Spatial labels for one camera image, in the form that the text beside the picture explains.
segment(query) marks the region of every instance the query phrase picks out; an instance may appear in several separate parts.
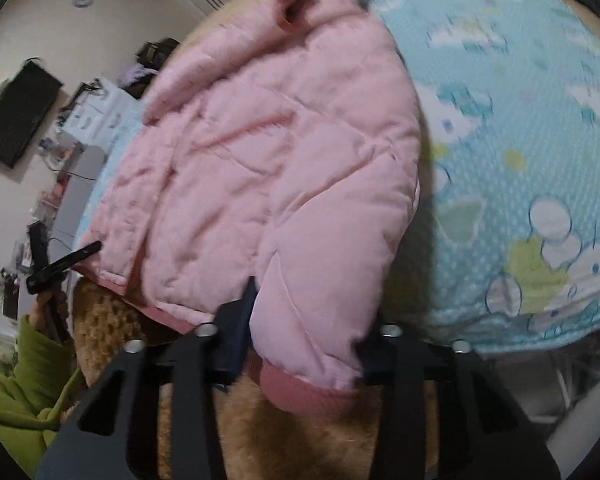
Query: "white cabinet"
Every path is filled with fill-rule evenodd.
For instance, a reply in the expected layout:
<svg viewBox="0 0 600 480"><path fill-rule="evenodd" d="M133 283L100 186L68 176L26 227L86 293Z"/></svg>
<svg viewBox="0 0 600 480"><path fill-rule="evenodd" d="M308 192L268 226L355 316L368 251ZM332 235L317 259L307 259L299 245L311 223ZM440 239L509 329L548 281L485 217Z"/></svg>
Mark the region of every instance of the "white cabinet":
<svg viewBox="0 0 600 480"><path fill-rule="evenodd" d="M138 101L101 78L102 88L78 97L71 115L62 125L62 132L86 146L99 146L109 153L126 115L138 106Z"/></svg>

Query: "pink ribbed cuff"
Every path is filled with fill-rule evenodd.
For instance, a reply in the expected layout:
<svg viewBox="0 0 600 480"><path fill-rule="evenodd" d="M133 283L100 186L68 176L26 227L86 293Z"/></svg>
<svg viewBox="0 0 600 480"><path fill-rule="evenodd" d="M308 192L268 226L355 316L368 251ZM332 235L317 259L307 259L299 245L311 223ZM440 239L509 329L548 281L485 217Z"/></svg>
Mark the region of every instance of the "pink ribbed cuff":
<svg viewBox="0 0 600 480"><path fill-rule="evenodd" d="M341 418L356 403L356 390L318 388L263 361L254 352L249 355L245 373L278 409L319 422Z"/></svg>

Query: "light blue blanket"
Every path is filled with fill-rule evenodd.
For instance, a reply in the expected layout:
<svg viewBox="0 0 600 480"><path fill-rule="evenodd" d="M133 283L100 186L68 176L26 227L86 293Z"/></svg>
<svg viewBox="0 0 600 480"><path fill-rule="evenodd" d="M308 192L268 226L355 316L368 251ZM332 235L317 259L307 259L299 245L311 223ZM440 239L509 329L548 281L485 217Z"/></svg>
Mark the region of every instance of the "light blue blanket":
<svg viewBox="0 0 600 480"><path fill-rule="evenodd" d="M370 0L429 129L384 303L482 352L600 329L600 41L560 0Z"/></svg>
<svg viewBox="0 0 600 480"><path fill-rule="evenodd" d="M93 213L96 209L96 206L100 203L100 200L102 200L102 195L109 187L111 179L113 179L113 177L116 175L116 170L120 164L120 161L122 160L122 156L125 153L126 147L129 145L129 142L131 142L133 136L141 129L142 103L138 102L138 105L132 108L126 114L116 139L113 141L113 147L109 153L109 156L107 157L107 162L102 168L95 186L93 186L93 191L91 191L91 196L84 208L84 213L82 213L82 218L80 218L78 229L75 232L74 251L80 248L78 247L78 242L80 241L80 238L84 232L87 230L87 227L89 227L91 224L91 218L93 218Z"/></svg>

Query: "black bracket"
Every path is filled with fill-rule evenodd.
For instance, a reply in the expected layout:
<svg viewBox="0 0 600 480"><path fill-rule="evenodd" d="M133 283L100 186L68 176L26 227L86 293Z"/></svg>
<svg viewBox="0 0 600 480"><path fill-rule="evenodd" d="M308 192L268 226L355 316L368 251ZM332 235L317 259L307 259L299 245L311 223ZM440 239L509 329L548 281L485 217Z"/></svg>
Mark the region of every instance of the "black bracket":
<svg viewBox="0 0 600 480"><path fill-rule="evenodd" d="M159 389L173 383L173 480L225 479L212 385L232 384L242 372L255 298L250 278L242 298L221 306L213 324L170 344L127 342L62 426L36 478L157 479Z"/></svg>
<svg viewBox="0 0 600 480"><path fill-rule="evenodd" d="M366 384L384 384L370 480L421 480L426 463L424 382L438 400L440 480L560 480L542 436L471 345L424 342L378 321L357 347Z"/></svg>

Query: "white wall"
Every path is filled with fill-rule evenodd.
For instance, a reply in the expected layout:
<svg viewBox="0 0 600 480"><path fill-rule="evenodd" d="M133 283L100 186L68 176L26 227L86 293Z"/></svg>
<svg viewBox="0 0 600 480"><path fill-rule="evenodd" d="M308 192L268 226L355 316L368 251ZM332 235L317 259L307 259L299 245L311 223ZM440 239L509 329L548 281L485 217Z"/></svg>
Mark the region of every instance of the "white wall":
<svg viewBox="0 0 600 480"><path fill-rule="evenodd" d="M197 23L191 8L176 0L94 0L86 9L72 0L9 0L0 12L0 82L38 56L71 94L80 81L115 77L145 41L182 40ZM15 170L0 168L0 268L26 232L38 192L53 181L32 147Z"/></svg>

